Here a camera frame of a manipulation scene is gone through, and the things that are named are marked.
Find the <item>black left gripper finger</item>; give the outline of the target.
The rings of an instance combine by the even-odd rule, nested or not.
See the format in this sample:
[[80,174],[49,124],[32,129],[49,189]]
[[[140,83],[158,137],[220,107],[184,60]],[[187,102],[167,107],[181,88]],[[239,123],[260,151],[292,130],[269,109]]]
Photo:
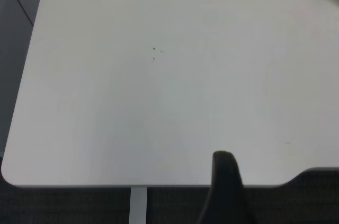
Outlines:
[[254,223],[237,161],[232,153],[212,156],[211,186],[197,223]]

